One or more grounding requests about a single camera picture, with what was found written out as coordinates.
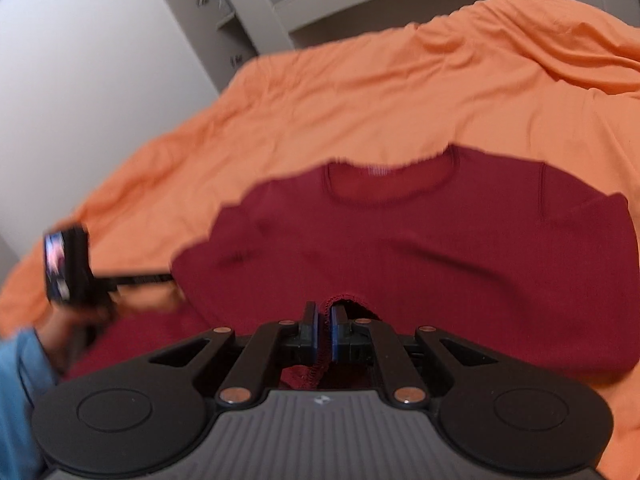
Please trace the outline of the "blue sleeve forearm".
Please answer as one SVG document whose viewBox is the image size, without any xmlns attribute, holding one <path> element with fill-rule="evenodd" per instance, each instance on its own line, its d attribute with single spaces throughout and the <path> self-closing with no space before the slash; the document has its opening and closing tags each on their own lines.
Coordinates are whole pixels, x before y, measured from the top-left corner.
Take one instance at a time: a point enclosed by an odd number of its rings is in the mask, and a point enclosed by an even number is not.
<svg viewBox="0 0 640 480">
<path fill-rule="evenodd" d="M 42 459 L 30 418 L 35 402 L 58 382 L 33 328 L 1 341 L 1 478 L 35 479 Z"/>
</svg>

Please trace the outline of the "person's left hand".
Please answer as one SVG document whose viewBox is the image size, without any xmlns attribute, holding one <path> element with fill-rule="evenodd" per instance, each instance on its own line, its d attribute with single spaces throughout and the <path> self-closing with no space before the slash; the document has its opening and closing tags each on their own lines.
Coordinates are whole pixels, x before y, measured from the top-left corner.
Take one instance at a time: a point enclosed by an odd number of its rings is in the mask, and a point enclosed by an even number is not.
<svg viewBox="0 0 640 480">
<path fill-rule="evenodd" d="M 121 287 L 111 292 L 110 300 L 99 307 L 50 304 L 49 312 L 36 325 L 35 332 L 53 368 L 64 375 L 88 347 L 80 338 L 86 338 L 89 327 L 103 330 L 119 315 L 130 312 L 174 310 L 183 299 L 180 288 L 171 283 Z"/>
</svg>

